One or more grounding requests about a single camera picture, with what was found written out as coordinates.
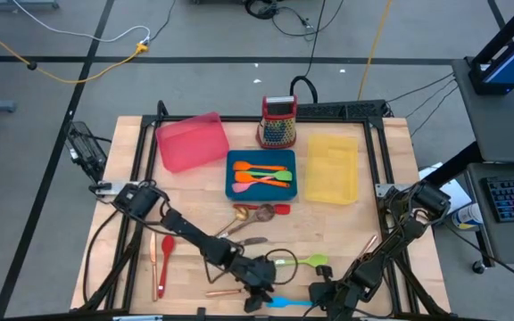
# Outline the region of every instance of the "pink plastic bin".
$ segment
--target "pink plastic bin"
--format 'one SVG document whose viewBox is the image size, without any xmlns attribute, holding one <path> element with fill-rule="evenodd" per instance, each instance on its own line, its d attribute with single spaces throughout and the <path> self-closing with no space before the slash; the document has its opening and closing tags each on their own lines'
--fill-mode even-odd
<svg viewBox="0 0 514 321">
<path fill-rule="evenodd" d="M 172 173 L 225 158 L 228 138 L 220 115 L 210 112 L 156 130 L 164 167 Z"/>
</svg>

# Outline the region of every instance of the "knife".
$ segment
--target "knife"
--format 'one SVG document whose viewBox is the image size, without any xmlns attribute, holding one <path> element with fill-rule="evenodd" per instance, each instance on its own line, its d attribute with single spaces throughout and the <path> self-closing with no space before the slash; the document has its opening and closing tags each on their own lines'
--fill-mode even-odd
<svg viewBox="0 0 514 321">
<path fill-rule="evenodd" d="M 150 262 L 152 262 L 152 301 L 158 300 L 158 281 L 156 275 L 158 274 L 158 259 L 156 258 L 156 233 L 152 233 L 150 238 Z"/>
<path fill-rule="evenodd" d="M 243 246 L 249 246 L 249 245 L 266 243 L 268 241 L 269 240 L 267 239 L 267 237 L 250 237 L 248 239 L 244 239 L 243 241 L 237 242 L 237 244 L 243 245 Z"/>
</svg>

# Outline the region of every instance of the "metal spoon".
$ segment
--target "metal spoon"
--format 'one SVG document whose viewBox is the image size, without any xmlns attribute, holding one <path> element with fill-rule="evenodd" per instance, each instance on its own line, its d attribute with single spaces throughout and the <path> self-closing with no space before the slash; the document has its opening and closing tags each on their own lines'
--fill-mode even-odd
<svg viewBox="0 0 514 321">
<path fill-rule="evenodd" d="M 238 220 L 245 221 L 245 220 L 247 220 L 247 218 L 249 218 L 249 210 L 247 208 L 236 207 L 235 209 L 236 209 L 236 217 L 231 221 L 231 223 L 229 223 L 225 227 L 221 228 L 221 230 L 215 234 L 216 236 L 222 234 L 223 231 L 228 229 L 228 227 L 232 226 Z"/>
<path fill-rule="evenodd" d="M 249 217 L 245 222 L 239 224 L 228 230 L 226 233 L 221 234 L 218 237 L 228 237 L 240 229 L 255 223 L 255 222 L 269 222 L 275 217 L 275 208 L 270 204 L 263 204 Z"/>
</svg>

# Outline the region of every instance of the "gray floor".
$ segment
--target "gray floor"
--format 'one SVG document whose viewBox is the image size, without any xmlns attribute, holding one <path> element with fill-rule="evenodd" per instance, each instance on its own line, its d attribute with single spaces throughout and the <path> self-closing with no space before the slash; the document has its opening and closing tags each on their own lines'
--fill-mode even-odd
<svg viewBox="0 0 514 321">
<path fill-rule="evenodd" d="M 62 9 L 37 11 L 56 28 L 93 33 L 105 0 L 61 1 Z M 305 57 L 311 43 L 285 37 L 269 21 L 258 21 L 242 7 L 204 0 L 191 5 L 178 0 L 170 25 L 151 46 L 159 57 Z M 316 23 L 320 1 L 287 1 Z M 366 57 L 376 33 L 385 0 L 349 0 L 330 28 L 320 34 L 317 56 Z M 497 0 L 502 15 L 514 13 L 514 0 Z M 116 0 L 105 37 L 135 24 L 153 31 L 165 19 L 170 1 Z M 325 17 L 336 9 L 328 1 Z M 301 32 L 286 13 L 278 17 L 284 28 Z M 142 37 L 140 31 L 114 44 L 101 44 L 99 56 L 126 56 Z M 497 32 L 486 0 L 402 0 L 392 5 L 378 45 L 380 58 L 461 58 L 476 54 Z M 0 12 L 0 38 L 22 54 L 85 56 L 90 41 L 61 36 L 40 28 L 24 14 Z M 7 55 L 0 48 L 0 55 Z M 76 78 L 80 63 L 41 63 L 65 78 Z M 91 74 L 108 64 L 94 63 Z M 285 95 L 293 76 L 304 64 L 213 63 L 130 64 L 85 86 L 75 118 L 84 120 L 99 136 L 110 136 L 120 115 L 153 113 L 159 99 L 171 114 L 218 111 L 258 114 L 263 95 Z M 355 100 L 363 65 L 316 64 L 310 78 L 322 102 Z M 364 99 L 392 98 L 451 72 L 448 66 L 374 65 Z M 392 103 L 404 116 L 435 88 Z M 54 140 L 69 105 L 73 86 L 48 80 L 15 62 L 0 62 L 0 98 L 13 99 L 19 109 L 0 113 L 0 290 L 49 160 Z M 301 101 L 309 94 L 298 88 Z M 409 118 L 413 130 L 443 95 Z M 414 136 L 419 166 L 446 161 L 473 140 L 463 102 L 456 91 Z M 21 271 L 7 316 L 66 311 L 94 208 L 87 178 L 63 153 L 46 198 L 41 219 Z M 474 275 L 469 264 L 478 258 L 473 249 L 451 235 L 435 231 L 437 248 L 454 312 L 465 317 L 514 320 L 514 276 L 502 268 Z"/>
</svg>

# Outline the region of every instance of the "wooden tabletop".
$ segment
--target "wooden tabletop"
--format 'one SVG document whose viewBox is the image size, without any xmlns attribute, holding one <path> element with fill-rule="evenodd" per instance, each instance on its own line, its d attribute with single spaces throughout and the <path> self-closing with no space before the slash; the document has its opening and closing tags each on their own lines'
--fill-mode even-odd
<svg viewBox="0 0 514 321">
<path fill-rule="evenodd" d="M 108 164 L 104 172 L 105 180 L 124 181 L 129 179 L 140 121 L 140 117 L 119 117 Z M 418 181 L 418 169 L 406 120 L 384 119 L 384 123 L 395 182 L 410 184 Z M 259 148 L 254 137 L 256 123 L 224 122 L 223 125 L 232 150 Z M 277 216 L 273 221 L 266 224 L 254 224 L 252 227 L 231 236 L 231 239 L 237 241 L 253 236 L 269 238 L 269 243 L 247 247 L 245 255 L 249 257 L 262 255 L 276 248 L 287 248 L 302 259 L 313 253 L 327 254 L 329 265 L 333 268 L 335 278 L 338 279 L 350 266 L 368 239 L 372 235 L 380 236 L 363 127 L 360 124 L 350 123 L 297 123 L 296 128 L 298 138 L 292 149 L 296 154 L 299 191 L 304 191 L 307 142 L 310 134 L 334 134 L 358 139 L 358 201 L 350 205 L 309 202 L 304 199 L 303 194 L 300 194 L 291 201 L 292 212 L 290 215 Z M 380 177 L 385 177 L 375 130 L 373 130 L 372 136 L 377 150 L 379 174 Z M 145 157 L 147 157 L 147 152 L 144 155 L 141 176 L 144 175 L 145 171 Z M 232 202 L 224 193 L 225 160 L 218 160 L 200 168 L 190 169 L 174 175 L 162 166 L 161 158 L 157 155 L 153 178 L 158 186 L 170 196 L 172 207 L 207 234 L 215 233 L 233 218 Z M 100 202 L 96 204 L 88 240 L 112 212 L 113 208 L 111 206 Z M 158 208 L 155 207 L 147 220 L 159 219 Z M 120 220 L 121 215 L 115 218 L 97 237 L 91 253 L 88 274 L 89 295 L 100 285 L 112 267 L 113 253 L 120 230 Z M 236 289 L 240 287 L 240 283 L 236 283 L 232 276 L 223 276 L 215 284 L 208 284 L 199 251 L 183 239 L 176 240 L 176 249 L 170 257 L 166 293 L 162 300 L 152 302 L 152 265 L 149 260 L 150 237 L 151 232 L 145 230 L 137 266 L 131 313 L 192 315 L 196 313 L 198 307 L 206 307 L 207 314 L 210 315 L 244 314 L 243 304 L 247 297 L 244 293 L 216 299 L 205 297 L 207 291 Z M 157 243 L 160 246 L 162 235 L 158 235 Z M 450 310 L 444 278 L 435 249 L 435 240 L 430 229 L 410 245 L 409 254 L 411 268 L 416 277 L 440 307 Z M 160 275 L 162 260 L 162 250 L 159 249 L 158 276 Z M 82 271 L 83 265 L 81 265 L 79 279 L 72 298 L 71 306 L 73 308 L 79 307 L 83 303 L 81 294 Z M 210 273 L 214 276 L 217 270 L 210 268 Z M 281 267 L 278 270 L 278 281 L 287 279 L 291 273 L 291 267 Z M 126 275 L 125 271 L 119 279 L 115 307 L 121 305 L 121 294 L 126 282 Z M 277 286 L 274 294 L 283 295 L 293 300 L 308 300 L 308 285 L 320 281 L 321 277 L 315 275 L 312 267 L 300 266 L 295 280 L 288 285 Z M 407 311 L 408 301 L 403 290 L 401 277 L 399 277 L 398 285 L 401 291 L 402 306 Z M 369 303 L 361 302 L 358 308 L 380 316 L 390 313 L 390 295 L 387 287 L 382 284 L 372 301 Z M 305 310 L 304 307 L 263 308 L 254 314 L 301 316 Z M 310 313 L 310 316 L 323 315 L 319 309 Z"/>
</svg>

